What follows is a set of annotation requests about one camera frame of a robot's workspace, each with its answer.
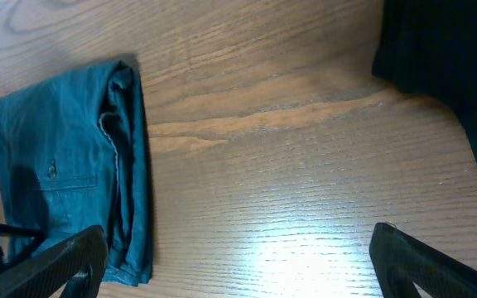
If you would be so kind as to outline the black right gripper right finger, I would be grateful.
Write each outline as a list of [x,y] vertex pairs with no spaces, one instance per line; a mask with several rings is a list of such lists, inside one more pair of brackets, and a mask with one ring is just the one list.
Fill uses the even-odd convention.
[[385,297],[477,297],[477,271],[388,223],[376,223],[369,255]]

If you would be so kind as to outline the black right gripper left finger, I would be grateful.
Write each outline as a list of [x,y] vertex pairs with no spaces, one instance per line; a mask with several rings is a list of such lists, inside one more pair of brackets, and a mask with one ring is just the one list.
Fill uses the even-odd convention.
[[95,298],[105,273],[104,231],[91,226],[0,273],[0,297]]

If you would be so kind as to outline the dark blue shorts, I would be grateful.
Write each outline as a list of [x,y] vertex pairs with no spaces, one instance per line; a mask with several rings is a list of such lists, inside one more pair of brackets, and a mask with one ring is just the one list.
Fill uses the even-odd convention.
[[111,61],[0,98],[5,220],[39,229],[50,248],[98,225],[106,282],[152,276],[147,125],[139,73]]

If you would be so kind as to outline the black garment pile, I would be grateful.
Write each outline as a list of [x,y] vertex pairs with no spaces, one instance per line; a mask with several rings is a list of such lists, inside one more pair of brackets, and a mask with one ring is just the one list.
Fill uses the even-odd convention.
[[386,0],[372,73],[446,104],[477,163],[477,0]]

